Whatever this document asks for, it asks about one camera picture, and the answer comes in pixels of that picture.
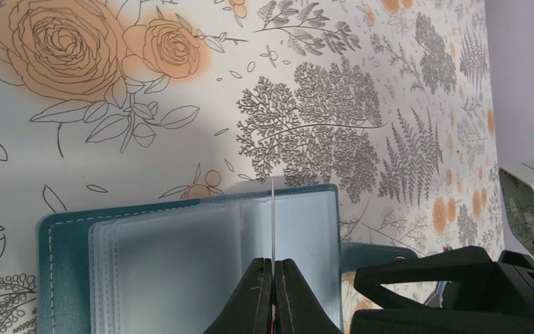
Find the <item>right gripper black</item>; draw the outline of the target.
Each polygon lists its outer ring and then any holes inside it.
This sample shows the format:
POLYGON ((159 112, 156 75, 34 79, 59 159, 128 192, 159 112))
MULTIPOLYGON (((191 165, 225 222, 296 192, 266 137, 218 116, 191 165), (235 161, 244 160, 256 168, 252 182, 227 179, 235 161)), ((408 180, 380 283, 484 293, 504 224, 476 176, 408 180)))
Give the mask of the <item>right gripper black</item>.
POLYGON ((388 310, 355 312, 351 333, 534 333, 534 260, 521 253, 506 250, 494 262, 484 248, 466 246, 364 267, 354 288, 388 310), (451 283, 444 309, 452 311, 431 310, 385 287, 426 282, 451 283))

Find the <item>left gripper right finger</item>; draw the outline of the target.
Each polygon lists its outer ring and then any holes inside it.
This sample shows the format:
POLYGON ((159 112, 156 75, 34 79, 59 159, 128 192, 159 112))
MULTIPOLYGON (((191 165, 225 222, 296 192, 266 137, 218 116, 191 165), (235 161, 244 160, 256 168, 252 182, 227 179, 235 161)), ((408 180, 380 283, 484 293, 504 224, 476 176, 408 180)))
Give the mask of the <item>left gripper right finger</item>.
POLYGON ((275 263, 275 332, 340 334, 292 259, 275 263))

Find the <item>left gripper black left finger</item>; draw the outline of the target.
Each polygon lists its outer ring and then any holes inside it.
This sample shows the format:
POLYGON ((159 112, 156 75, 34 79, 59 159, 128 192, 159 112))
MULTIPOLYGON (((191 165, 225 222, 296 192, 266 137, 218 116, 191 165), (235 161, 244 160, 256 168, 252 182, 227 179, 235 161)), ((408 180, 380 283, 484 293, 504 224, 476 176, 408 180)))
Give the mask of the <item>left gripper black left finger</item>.
POLYGON ((204 334, 267 334, 273 329, 270 258, 254 258, 204 334))

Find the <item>thin card seen edge-on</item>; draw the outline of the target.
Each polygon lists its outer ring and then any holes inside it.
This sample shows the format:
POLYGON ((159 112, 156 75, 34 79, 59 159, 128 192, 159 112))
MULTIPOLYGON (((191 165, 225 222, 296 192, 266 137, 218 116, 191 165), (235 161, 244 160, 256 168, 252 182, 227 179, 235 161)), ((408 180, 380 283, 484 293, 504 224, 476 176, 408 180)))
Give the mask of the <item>thin card seen edge-on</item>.
POLYGON ((270 212, 271 212, 271 264, 272 269, 275 267, 275 251, 276 251, 276 202, 275 202, 275 183, 274 179, 271 179, 270 190, 270 212))

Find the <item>blue leather card holder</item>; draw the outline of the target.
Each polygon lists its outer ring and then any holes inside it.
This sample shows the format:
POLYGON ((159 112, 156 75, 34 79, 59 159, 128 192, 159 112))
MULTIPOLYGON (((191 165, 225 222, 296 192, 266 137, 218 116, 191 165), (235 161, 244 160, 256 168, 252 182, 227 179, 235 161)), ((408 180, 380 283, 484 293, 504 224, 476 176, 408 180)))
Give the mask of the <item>blue leather card holder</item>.
MULTIPOLYGON (((342 274, 416 253, 343 241, 337 198, 332 184, 275 190, 275 259, 341 328, 342 274)), ((270 191, 51 214, 37 240, 39 333, 202 333, 271 257, 270 191)))

